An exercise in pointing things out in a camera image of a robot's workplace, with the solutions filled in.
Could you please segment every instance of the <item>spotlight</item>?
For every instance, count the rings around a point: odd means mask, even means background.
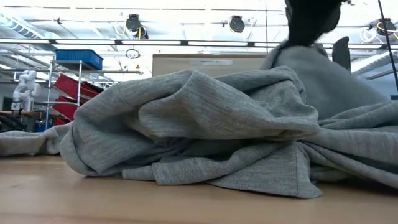
[[[386,36],[386,33],[388,35],[395,34],[397,32],[397,27],[394,25],[393,22],[391,22],[391,19],[390,18],[385,18],[384,21],[386,22],[387,29],[383,25],[383,19],[379,19],[379,21],[378,21],[378,23],[376,25],[377,33],[379,35],[384,36],[384,37]]]
[[[129,31],[136,32],[138,31],[138,28],[141,26],[141,22],[139,21],[139,15],[137,14],[131,14],[129,15],[129,18],[126,21],[126,27],[129,29]]]
[[[232,32],[242,33],[244,30],[242,16],[232,16],[231,21],[229,22],[229,27],[231,28]]]

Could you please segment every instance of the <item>crumpled cloth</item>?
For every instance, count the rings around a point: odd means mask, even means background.
[[[119,83],[68,125],[1,133],[0,156],[60,153],[89,176],[298,198],[354,177],[398,188],[396,101],[311,48],[276,48],[261,69]]]

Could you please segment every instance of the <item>black chair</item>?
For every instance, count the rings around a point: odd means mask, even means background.
[[[349,37],[343,37],[333,45],[333,61],[351,71],[351,54],[348,48]]]

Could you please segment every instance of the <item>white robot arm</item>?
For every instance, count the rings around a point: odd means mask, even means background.
[[[25,111],[32,111],[34,96],[40,95],[40,85],[35,83],[36,71],[24,71],[22,75],[19,76],[19,84],[12,94],[13,100],[11,109]]]

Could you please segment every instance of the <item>table surface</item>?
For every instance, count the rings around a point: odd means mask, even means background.
[[[18,112],[15,111],[0,111],[1,113],[9,114],[9,115],[18,115]],[[44,117],[45,118],[45,111],[21,111],[21,116],[32,116],[36,118]],[[52,118],[62,118],[59,114],[49,114]]]
[[[321,185],[313,200],[88,178],[58,156],[0,159],[1,223],[398,223],[398,194]]]

